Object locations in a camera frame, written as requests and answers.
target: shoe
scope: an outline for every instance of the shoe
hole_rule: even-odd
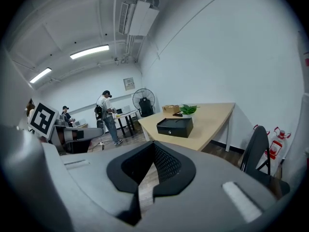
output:
[[[122,139],[119,139],[119,141],[117,143],[114,143],[114,145],[119,145],[122,143]]]

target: white ceiling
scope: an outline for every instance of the white ceiling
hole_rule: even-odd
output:
[[[117,0],[116,31],[123,1]],[[24,77],[30,81],[47,67],[38,88],[51,80],[61,81],[72,74],[113,63],[126,49],[126,35],[116,32],[117,56],[113,42],[113,0],[27,0],[8,29],[5,45]],[[136,37],[132,56],[137,55],[141,38]],[[110,50],[72,60],[70,54],[109,44]]]

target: potted plant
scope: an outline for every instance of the potted plant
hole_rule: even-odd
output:
[[[197,108],[199,107],[183,104],[183,106],[180,108],[180,111],[183,114],[183,118],[192,118],[192,121],[194,122],[194,113],[196,112]]]

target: long hair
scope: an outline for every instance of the long hair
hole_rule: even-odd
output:
[[[27,108],[27,117],[29,117],[30,111],[35,108],[32,99],[29,101],[26,108]]]

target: white flower pot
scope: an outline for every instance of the white flower pot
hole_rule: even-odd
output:
[[[192,122],[195,121],[195,113],[193,114],[183,114],[183,118],[192,118]]]

